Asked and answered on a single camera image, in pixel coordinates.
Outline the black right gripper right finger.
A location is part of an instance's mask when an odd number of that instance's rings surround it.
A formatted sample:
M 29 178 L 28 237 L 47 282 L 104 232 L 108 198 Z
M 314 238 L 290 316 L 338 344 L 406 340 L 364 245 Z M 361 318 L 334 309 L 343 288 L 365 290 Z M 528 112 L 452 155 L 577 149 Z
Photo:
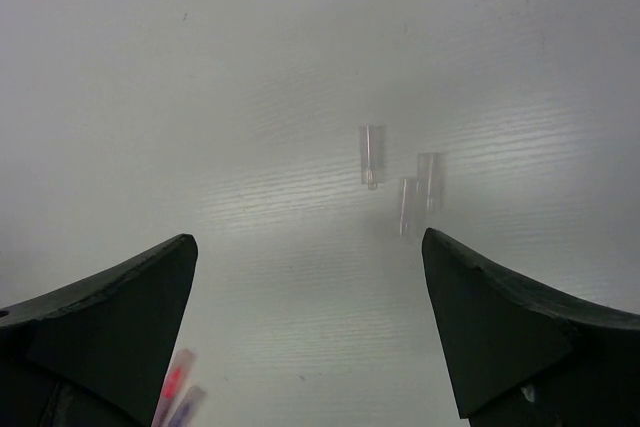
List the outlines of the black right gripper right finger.
M 638 315 L 559 291 L 432 228 L 422 256 L 461 418 L 472 426 L 638 425 Z

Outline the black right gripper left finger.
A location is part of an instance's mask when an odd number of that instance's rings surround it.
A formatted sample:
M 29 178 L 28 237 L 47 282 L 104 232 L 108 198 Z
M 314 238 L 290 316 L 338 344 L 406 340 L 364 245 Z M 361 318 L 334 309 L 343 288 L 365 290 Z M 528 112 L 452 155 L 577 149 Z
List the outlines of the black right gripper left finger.
M 151 425 L 197 258 L 180 234 L 2 308 L 2 425 Z

